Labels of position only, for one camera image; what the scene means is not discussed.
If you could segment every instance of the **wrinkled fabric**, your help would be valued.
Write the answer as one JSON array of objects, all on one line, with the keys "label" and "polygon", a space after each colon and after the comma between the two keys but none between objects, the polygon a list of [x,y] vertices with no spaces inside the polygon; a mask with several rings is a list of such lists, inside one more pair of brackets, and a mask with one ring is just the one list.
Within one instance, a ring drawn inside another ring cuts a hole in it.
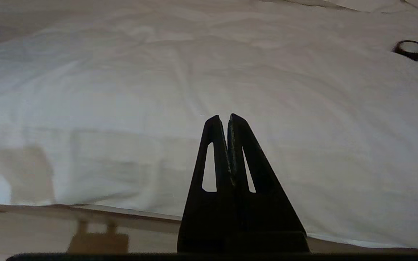
[{"label": "wrinkled fabric", "polygon": [[244,117],[309,236],[418,248],[418,10],[0,0],[0,204],[181,216],[204,122]]}]

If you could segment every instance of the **mattress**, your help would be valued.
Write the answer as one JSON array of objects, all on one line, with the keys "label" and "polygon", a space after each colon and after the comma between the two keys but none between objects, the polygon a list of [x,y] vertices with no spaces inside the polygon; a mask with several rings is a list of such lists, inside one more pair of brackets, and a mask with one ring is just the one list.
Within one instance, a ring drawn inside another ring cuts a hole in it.
[{"label": "mattress", "polygon": [[179,217],[205,120],[235,113],[308,236],[418,248],[410,3],[0,0],[0,204]]}]

